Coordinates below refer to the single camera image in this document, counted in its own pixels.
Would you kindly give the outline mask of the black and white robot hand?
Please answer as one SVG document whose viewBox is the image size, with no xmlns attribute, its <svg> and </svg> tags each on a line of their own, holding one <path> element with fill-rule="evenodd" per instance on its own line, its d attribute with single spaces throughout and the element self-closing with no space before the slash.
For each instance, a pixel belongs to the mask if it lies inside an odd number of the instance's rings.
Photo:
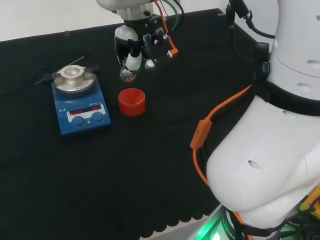
<svg viewBox="0 0 320 240">
<path fill-rule="evenodd" d="M 126 82 L 135 79 L 140 68 L 155 68 L 168 59 L 170 44 L 164 39 L 161 17 L 154 14 L 142 20 L 126 20 L 114 32 L 114 45 L 119 63 L 120 78 Z"/>
</svg>

